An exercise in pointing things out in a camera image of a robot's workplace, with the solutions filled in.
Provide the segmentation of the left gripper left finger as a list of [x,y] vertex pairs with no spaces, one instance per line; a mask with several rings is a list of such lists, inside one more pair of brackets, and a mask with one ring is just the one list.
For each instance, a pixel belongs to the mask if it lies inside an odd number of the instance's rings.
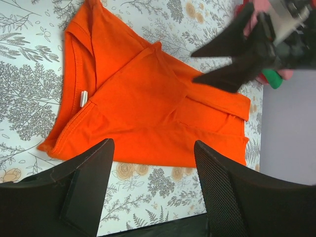
[[114,150],[114,141],[106,139],[48,170],[2,183],[1,236],[96,236]]

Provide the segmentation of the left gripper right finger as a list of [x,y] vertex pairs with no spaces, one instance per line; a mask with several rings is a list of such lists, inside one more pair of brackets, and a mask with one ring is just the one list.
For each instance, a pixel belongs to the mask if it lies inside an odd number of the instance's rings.
[[241,165],[202,141],[194,154],[213,237],[313,237],[316,188]]

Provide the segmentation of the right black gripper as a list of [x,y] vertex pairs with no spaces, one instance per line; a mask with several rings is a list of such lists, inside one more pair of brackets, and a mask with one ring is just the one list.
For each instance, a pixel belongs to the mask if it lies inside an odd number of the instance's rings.
[[191,56],[232,57],[224,67],[195,77],[192,82],[237,93],[263,69],[316,69],[316,2],[314,0],[258,0],[260,27],[268,28],[271,39],[259,44],[259,26],[247,35],[254,4],[249,2],[218,36]]

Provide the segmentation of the orange t shirt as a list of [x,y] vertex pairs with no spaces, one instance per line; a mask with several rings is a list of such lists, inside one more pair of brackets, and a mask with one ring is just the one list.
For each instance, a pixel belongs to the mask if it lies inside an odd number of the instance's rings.
[[38,149],[68,160],[111,138],[114,161],[195,167],[201,140],[245,164],[250,100],[192,83],[199,75],[87,0],[65,31],[61,107]]

